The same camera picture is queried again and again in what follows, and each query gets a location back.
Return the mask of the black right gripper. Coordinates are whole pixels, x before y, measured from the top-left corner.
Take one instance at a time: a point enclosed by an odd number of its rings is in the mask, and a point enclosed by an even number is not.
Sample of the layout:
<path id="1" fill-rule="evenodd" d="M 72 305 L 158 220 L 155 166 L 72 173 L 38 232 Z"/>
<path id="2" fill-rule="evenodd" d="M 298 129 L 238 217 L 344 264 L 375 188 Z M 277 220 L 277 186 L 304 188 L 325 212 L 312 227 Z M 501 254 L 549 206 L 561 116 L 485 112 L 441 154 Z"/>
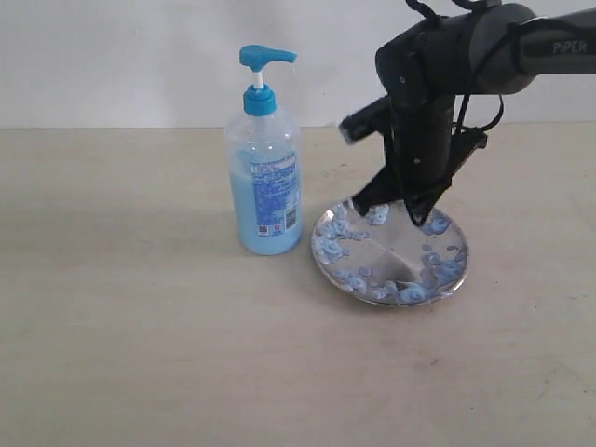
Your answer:
<path id="1" fill-rule="evenodd" d="M 426 223 L 453 176 L 487 143 L 484 128 L 457 126 L 454 106 L 455 96 L 448 95 L 416 111 L 391 110 L 386 164 L 351 197 L 360 216 L 403 200 L 413 225 Z"/>

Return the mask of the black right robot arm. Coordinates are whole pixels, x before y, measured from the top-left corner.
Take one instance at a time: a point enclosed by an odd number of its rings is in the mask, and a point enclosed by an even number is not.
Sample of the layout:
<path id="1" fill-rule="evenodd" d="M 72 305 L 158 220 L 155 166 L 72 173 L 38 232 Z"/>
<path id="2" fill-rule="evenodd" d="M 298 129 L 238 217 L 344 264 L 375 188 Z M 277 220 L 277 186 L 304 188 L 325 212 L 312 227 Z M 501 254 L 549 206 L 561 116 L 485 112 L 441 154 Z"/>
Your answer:
<path id="1" fill-rule="evenodd" d="M 595 71 L 595 12 L 540 17 L 519 3 L 464 1 L 442 16 L 418 1 L 422 19 L 377 49 L 385 95 L 339 126 L 346 142 L 377 133 L 384 166 L 355 195 L 360 215 L 400 202 L 416 226 L 425 224 L 454 175 L 487 143 L 488 127 L 464 123 L 475 95 L 504 97 L 539 75 Z"/>

